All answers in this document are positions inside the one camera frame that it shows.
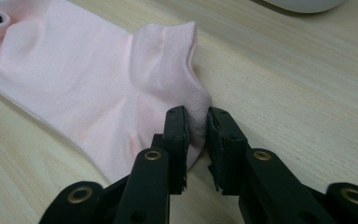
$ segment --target brass insert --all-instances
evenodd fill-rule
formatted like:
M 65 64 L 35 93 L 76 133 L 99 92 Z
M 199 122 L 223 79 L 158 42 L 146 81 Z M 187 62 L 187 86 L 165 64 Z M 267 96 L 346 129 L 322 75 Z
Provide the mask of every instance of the brass insert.
M 272 159 L 271 155 L 264 151 L 256 151 L 254 152 L 254 156 L 261 161 L 269 161 Z
M 88 186 L 78 187 L 68 195 L 69 203 L 83 203 L 92 195 L 92 188 Z
M 358 190 L 351 188 L 344 188 L 340 191 L 341 195 L 351 203 L 358 204 Z
M 145 158 L 149 161 L 158 160 L 161 157 L 161 153 L 157 151 L 149 151 L 145 154 Z

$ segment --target textured fabric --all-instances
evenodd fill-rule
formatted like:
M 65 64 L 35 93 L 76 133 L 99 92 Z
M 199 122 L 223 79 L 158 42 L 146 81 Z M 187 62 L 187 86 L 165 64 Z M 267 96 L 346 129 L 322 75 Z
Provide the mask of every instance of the textured fabric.
M 75 143 L 112 182 L 184 105 L 199 155 L 210 105 L 191 69 L 196 29 L 135 34 L 61 0 L 0 1 L 0 93 Z

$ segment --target white object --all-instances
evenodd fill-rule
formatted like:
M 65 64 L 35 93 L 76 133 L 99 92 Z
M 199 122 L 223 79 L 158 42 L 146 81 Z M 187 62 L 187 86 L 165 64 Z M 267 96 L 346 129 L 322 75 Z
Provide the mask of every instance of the white object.
M 338 6 L 345 0 L 265 0 L 274 6 L 300 13 L 316 13 Z
M 0 93 L 78 146 L 108 180 L 130 173 L 178 105 L 189 118 L 187 165 L 195 161 L 211 99 L 191 68 L 194 22 L 130 34 L 62 0 L 1 0 L 0 16 Z

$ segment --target table surface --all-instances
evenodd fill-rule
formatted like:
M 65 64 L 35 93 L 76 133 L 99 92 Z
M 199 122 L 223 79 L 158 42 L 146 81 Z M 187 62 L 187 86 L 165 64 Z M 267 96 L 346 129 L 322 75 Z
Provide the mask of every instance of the table surface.
M 319 191 L 358 185 L 358 0 L 298 15 L 247 0 L 73 2 L 130 32 L 195 21 L 194 70 L 213 105 L 252 147 L 277 153 Z M 171 223 L 243 223 L 237 197 L 215 192 L 202 153 Z M 0 96 L 0 223 L 37 223 L 66 186 L 108 182 L 65 139 Z

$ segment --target wooden table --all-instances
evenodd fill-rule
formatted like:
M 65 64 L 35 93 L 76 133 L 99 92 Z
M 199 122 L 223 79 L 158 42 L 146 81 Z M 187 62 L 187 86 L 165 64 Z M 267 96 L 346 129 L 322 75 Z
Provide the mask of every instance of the wooden table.
M 135 32 L 195 21 L 194 69 L 252 147 L 277 153 L 304 184 L 358 185 L 358 0 L 295 15 L 248 0 L 74 0 Z M 171 223 L 243 223 L 238 198 L 214 191 L 203 153 Z M 0 223 L 37 223 L 66 186 L 102 175 L 65 139 L 0 96 Z

